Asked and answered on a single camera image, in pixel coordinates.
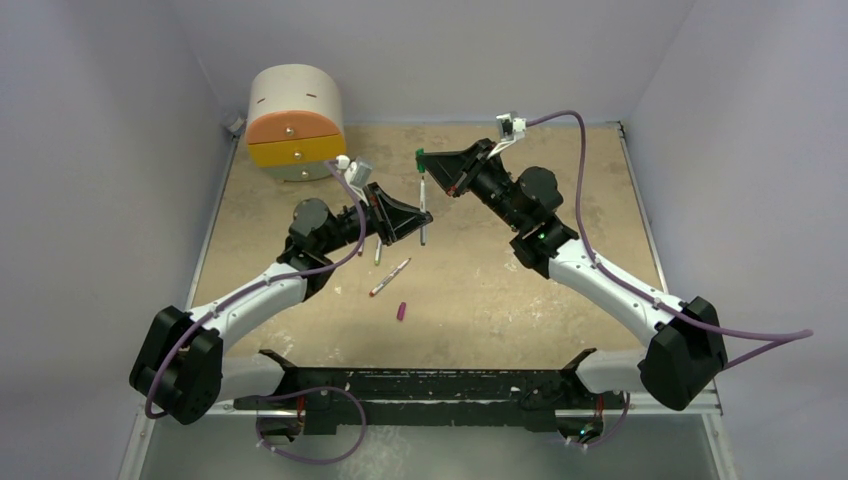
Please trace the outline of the white pen magenta end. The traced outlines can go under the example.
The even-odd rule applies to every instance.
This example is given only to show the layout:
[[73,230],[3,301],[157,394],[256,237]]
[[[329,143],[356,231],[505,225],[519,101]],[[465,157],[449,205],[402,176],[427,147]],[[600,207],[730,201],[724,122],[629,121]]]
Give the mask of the white pen magenta end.
[[[419,181],[419,210],[421,211],[421,213],[427,212],[426,199],[427,199],[427,197],[426,197],[425,175],[423,173],[421,173],[420,174],[420,181]],[[427,240],[428,240],[428,230],[427,230],[426,225],[422,226],[421,229],[419,230],[419,236],[420,236],[420,245],[422,247],[426,246]]]

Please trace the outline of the white pen red end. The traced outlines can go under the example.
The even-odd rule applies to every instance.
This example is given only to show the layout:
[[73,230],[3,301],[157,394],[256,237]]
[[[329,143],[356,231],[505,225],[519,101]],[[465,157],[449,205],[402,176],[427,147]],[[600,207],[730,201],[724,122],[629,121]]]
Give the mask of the white pen red end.
[[411,262],[411,258],[402,261],[398,266],[393,268],[374,288],[369,291],[369,296],[374,297],[379,294],[390,282],[392,282]]

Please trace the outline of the green pen cap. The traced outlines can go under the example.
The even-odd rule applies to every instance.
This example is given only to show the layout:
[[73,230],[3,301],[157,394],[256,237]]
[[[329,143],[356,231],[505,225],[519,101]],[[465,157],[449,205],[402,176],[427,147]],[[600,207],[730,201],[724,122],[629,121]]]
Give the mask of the green pen cap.
[[421,174],[421,175],[424,175],[426,173],[426,168],[421,162],[421,156],[423,154],[424,154],[424,150],[422,148],[419,148],[415,152],[416,169],[417,169],[418,173]]

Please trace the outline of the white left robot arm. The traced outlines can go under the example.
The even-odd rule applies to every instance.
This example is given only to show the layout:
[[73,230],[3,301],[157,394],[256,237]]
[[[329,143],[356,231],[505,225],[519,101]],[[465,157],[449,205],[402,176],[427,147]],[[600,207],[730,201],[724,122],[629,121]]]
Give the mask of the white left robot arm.
[[329,254],[349,247],[345,258],[351,260],[370,235],[390,246],[433,220],[377,183],[351,197],[353,205],[339,213],[318,198],[299,202],[283,252],[258,277],[206,305],[188,311],[168,306],[154,316],[129,378],[145,397],[148,418],[170,416],[188,425],[202,417],[221,392],[228,349],[320,292],[343,264]]

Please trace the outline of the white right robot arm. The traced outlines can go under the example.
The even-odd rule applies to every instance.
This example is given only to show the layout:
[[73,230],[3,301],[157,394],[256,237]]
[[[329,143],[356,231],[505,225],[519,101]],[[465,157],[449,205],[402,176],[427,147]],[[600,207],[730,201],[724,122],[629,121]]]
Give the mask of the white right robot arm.
[[596,253],[558,218],[563,197],[555,174],[531,166],[512,177],[494,148],[481,139],[461,151],[420,150],[416,163],[448,196],[472,193],[501,219],[524,267],[587,298],[642,345],[581,353],[566,367],[564,399],[584,407],[600,393],[645,392],[671,410],[686,409],[727,363],[715,307],[654,289]]

